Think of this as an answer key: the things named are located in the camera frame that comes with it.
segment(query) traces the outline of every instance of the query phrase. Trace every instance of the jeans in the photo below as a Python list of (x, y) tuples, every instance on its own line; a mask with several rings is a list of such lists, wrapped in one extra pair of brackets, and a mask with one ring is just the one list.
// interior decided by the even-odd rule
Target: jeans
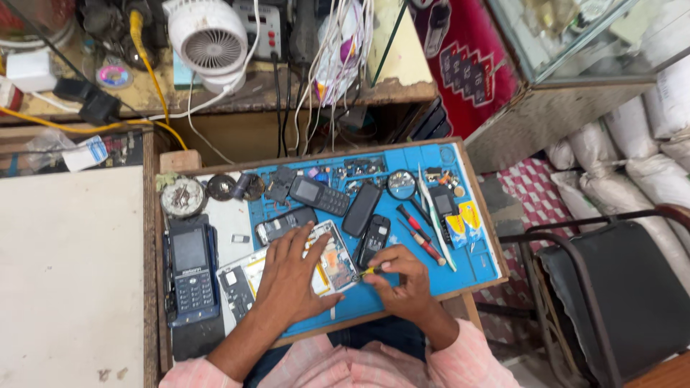
[[(426, 362), (424, 356), (426, 337), (424, 333), (412, 322), (394, 316), (333, 331), (328, 333), (328, 339), (331, 340), (334, 347), (342, 345), (352, 349), (361, 349), (372, 341), (380, 341), (386, 346)], [(244, 386), (256, 388), (268, 372), (285, 356), (290, 346), (292, 345), (267, 351), (244, 379)]]

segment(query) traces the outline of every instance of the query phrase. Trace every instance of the yellow cable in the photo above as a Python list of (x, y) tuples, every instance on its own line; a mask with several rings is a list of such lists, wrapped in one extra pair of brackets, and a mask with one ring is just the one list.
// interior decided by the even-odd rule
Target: yellow cable
[(169, 125), (163, 124), (161, 122), (152, 122), (149, 120), (127, 120), (127, 121), (121, 122), (121, 123), (113, 123), (113, 124), (109, 124), (106, 126), (99, 126), (96, 128), (83, 129), (83, 128), (72, 128), (69, 126), (64, 126), (62, 124), (49, 122), (48, 120), (40, 119), (38, 117), (24, 115), (23, 113), (14, 112), (13, 110), (9, 110), (3, 106), (0, 106), (0, 112), (3, 112), (3, 113), (8, 114), (10, 116), (18, 117), (20, 119), (27, 120), (29, 122), (34, 122), (37, 124), (43, 124), (44, 126), (50, 126), (53, 128), (58, 128), (58, 129), (64, 130), (65, 132), (81, 133), (84, 135), (87, 135), (90, 133), (96, 133), (96, 132), (103, 132), (105, 130), (109, 130), (109, 129), (113, 129), (113, 128), (119, 128), (119, 127), (124, 126), (124, 124), (155, 124), (155, 125), (161, 126), (162, 128), (165, 128), (168, 132), (170, 132), (173, 136), (175, 136), (175, 139), (177, 139), (177, 141), (180, 143), (180, 145), (182, 146), (182, 148), (184, 150), (188, 149), (187, 145), (182, 141), (182, 138), (179, 136), (179, 134), (177, 132), (175, 132), (175, 130), (172, 129)]
[(146, 56), (146, 50), (144, 49), (144, 43), (141, 42), (141, 29), (143, 27), (144, 27), (144, 17), (141, 15), (141, 13), (139, 11), (133, 10), (130, 13), (130, 35), (132, 35), (132, 41), (134, 42), (134, 46), (137, 48), (137, 52), (139, 53), (141, 60), (144, 62), (144, 65), (146, 66), (146, 70), (148, 70), (148, 74), (151, 76), (151, 79), (153, 80), (153, 85), (156, 87), (156, 91), (158, 92), (158, 98), (160, 98), (161, 104), (163, 104), (163, 114), (166, 116), (166, 124), (170, 125), (170, 115), (168, 114), (168, 104), (166, 104), (166, 100), (163, 98), (163, 93), (161, 92), (161, 87), (158, 86), (158, 81), (156, 80), (156, 75), (153, 74), (153, 69), (151, 68), (151, 65), (148, 63), (148, 57)]

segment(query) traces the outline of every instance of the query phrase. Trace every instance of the white desk fan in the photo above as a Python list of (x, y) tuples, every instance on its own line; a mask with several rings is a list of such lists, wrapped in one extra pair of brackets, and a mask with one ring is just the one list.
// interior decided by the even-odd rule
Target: white desk fan
[(247, 32), (232, 7), (222, 0), (169, 0), (168, 36), (182, 61), (197, 72), (209, 91), (232, 94), (246, 79)]

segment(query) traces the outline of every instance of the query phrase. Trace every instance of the hand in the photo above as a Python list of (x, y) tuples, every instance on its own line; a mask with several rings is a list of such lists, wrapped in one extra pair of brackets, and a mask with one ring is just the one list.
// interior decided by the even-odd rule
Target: hand
[(271, 320), (282, 323), (284, 329), (329, 310), (345, 298), (341, 293), (320, 298), (311, 288), (314, 270), (331, 238), (330, 233), (320, 236), (302, 259), (313, 227), (314, 223), (309, 222), (302, 228), (291, 229), (266, 252), (264, 273), (252, 310), (268, 311)]
[(377, 253), (369, 266), (378, 265), (384, 272), (398, 272), (400, 277), (400, 285), (391, 287), (381, 276), (364, 276), (364, 282), (376, 289), (386, 311), (416, 324), (426, 334), (434, 350), (451, 346), (460, 334), (460, 326), (431, 296), (426, 265), (401, 244)]
[(389, 313), (416, 323), (427, 315), (430, 306), (438, 303), (429, 291), (426, 265), (406, 246), (396, 244), (381, 250), (369, 262), (370, 267), (377, 265), (381, 265), (384, 272), (399, 273), (400, 285), (397, 287), (391, 287), (382, 276), (364, 276), (364, 282), (376, 289)]

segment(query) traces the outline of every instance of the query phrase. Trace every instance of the chair seat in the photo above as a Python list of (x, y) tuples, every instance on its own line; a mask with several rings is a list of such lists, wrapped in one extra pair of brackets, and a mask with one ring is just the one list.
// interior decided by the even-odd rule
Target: chair seat
[[(690, 296), (642, 226), (615, 222), (571, 242), (584, 258), (623, 381), (690, 344)], [(589, 369), (607, 385), (573, 262), (558, 246), (537, 256), (572, 320)]]

